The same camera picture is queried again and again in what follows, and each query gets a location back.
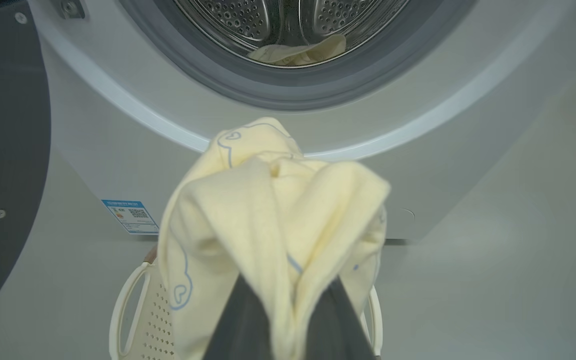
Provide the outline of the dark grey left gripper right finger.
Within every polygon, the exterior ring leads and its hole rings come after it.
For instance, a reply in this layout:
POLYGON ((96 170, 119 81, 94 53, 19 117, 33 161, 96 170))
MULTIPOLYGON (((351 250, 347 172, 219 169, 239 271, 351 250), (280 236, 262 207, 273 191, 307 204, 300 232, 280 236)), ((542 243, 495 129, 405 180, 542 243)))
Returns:
POLYGON ((302 360, 374 360, 361 320, 342 280, 332 280, 318 297, 306 328, 302 360))

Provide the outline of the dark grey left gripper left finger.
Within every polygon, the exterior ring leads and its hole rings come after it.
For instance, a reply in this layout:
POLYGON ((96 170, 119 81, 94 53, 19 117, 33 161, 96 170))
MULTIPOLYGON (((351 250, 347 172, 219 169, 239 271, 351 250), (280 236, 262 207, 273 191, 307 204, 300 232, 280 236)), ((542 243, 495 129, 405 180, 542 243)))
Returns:
POLYGON ((262 302, 242 275, 237 277, 204 360, 272 360, 270 326, 262 302))

